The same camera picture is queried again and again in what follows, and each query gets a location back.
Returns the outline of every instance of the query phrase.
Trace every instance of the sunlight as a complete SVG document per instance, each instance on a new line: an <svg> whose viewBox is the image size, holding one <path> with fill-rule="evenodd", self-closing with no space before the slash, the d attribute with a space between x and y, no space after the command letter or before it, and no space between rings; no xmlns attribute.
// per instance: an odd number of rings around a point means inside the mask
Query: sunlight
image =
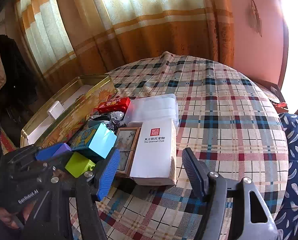
<svg viewBox="0 0 298 240"><path fill-rule="evenodd" d="M290 113L298 109L298 0L281 0L289 30L288 61L281 93Z"/></svg>

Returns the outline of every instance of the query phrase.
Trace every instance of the feather wall hanging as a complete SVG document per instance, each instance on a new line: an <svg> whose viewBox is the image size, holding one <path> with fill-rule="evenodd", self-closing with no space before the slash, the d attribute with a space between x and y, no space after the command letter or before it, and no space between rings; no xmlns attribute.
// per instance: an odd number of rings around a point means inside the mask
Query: feather wall hanging
<svg viewBox="0 0 298 240"><path fill-rule="evenodd" d="M247 8L247 17L250 28L254 29L262 37L262 23L254 0L251 0L251 5Z"/></svg>

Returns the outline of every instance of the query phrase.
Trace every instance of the human hand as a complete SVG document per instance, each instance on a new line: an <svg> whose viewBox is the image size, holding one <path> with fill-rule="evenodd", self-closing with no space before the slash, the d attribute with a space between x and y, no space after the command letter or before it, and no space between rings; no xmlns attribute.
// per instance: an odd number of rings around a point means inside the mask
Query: human hand
<svg viewBox="0 0 298 240"><path fill-rule="evenodd" d="M25 221L28 220L29 215L30 215L31 211L33 210L35 203L36 203L36 201L30 202L22 210L23 218ZM19 226L17 225L17 223L13 220L13 215L14 214L10 214L6 209L0 207L0 220L4 224L6 224L6 226L9 228L19 229Z"/></svg>

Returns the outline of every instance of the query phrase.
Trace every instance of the small white box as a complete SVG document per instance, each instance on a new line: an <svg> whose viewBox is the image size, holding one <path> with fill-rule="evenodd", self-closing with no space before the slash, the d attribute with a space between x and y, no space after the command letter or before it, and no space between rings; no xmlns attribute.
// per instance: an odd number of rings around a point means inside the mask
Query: small white box
<svg viewBox="0 0 298 240"><path fill-rule="evenodd" d="M55 101L54 104L49 108L47 113L49 116L53 117L54 119L57 119L63 111L64 108L62 104L59 101Z"/></svg>
<svg viewBox="0 0 298 240"><path fill-rule="evenodd" d="M138 185L175 185L176 128L171 118L143 122L130 171Z"/></svg>

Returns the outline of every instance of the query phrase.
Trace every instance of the plastic container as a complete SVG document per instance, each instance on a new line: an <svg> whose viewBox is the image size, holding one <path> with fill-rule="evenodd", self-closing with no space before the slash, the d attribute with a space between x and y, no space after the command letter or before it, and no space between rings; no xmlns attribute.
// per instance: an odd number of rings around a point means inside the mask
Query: plastic container
<svg viewBox="0 0 298 240"><path fill-rule="evenodd" d="M144 121L166 118L171 118L178 127L178 103L174 94L131 100L124 122L128 127L141 127Z"/></svg>

